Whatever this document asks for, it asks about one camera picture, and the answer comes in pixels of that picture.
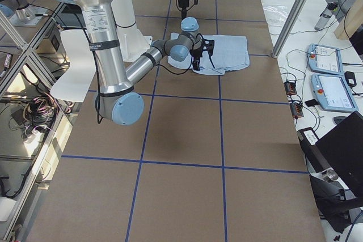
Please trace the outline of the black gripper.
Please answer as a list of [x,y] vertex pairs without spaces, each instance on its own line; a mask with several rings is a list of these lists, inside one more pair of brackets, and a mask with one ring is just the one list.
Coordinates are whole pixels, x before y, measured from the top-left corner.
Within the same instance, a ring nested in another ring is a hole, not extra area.
[[197,5],[199,0],[177,0],[178,10],[181,10],[181,18],[187,17],[187,10],[190,10],[193,6]]
[[202,57],[203,52],[207,52],[208,56],[211,57],[214,51],[215,40],[201,38],[200,42],[201,45],[199,47],[190,50],[191,56],[197,58],[197,61],[192,62],[194,70],[197,70],[198,66],[200,66],[200,58]]

